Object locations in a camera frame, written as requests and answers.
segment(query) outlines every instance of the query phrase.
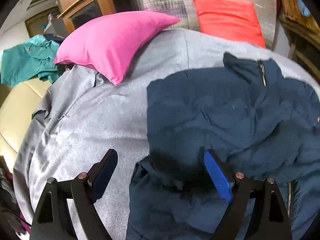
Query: gray bedsheet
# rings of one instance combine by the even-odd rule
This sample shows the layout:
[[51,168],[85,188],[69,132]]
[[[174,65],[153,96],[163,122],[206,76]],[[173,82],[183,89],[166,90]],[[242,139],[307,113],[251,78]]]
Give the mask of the gray bedsheet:
[[[283,76],[304,80],[320,95],[316,81],[280,55],[184,29],[163,31],[141,48],[117,86],[94,70],[75,65],[48,89],[19,150],[13,183],[26,220],[32,222],[48,177],[73,179],[113,148],[118,165],[95,208],[110,236],[125,239],[130,178],[135,163],[149,152],[146,87],[181,70],[223,66],[225,51],[255,60],[271,57]],[[78,238],[86,239],[72,201],[69,210]]]

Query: red pillow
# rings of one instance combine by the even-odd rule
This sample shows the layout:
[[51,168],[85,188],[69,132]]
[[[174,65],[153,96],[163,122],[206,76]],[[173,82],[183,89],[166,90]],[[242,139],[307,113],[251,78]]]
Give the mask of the red pillow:
[[244,0],[193,0],[200,32],[230,41],[246,41],[265,48],[252,2]]

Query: teal clothing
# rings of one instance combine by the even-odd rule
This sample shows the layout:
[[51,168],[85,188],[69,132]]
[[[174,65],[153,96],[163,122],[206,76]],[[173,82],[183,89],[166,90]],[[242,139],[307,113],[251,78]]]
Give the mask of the teal clothing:
[[34,76],[55,82],[61,68],[53,63],[59,44],[36,35],[28,41],[4,50],[2,54],[1,83],[14,86]]

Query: navy blue jacket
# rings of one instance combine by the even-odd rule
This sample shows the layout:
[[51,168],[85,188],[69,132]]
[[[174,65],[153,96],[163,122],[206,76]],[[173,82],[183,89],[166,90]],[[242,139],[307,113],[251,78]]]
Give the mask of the navy blue jacket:
[[[186,70],[148,86],[150,155],[130,184],[127,240],[210,239],[227,203],[203,164],[214,149],[250,178],[276,180],[300,239],[320,208],[320,103],[306,83],[283,78],[273,60],[224,56],[224,68]],[[254,200],[250,200],[243,239]]]

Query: wicker basket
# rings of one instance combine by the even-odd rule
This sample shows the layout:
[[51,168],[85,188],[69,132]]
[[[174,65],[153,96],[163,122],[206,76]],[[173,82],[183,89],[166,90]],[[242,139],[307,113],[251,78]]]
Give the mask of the wicker basket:
[[312,16],[303,16],[299,10],[297,1],[298,0],[282,0],[285,17],[301,24],[302,26],[316,33],[317,35],[320,35],[320,28],[316,23],[315,19]]

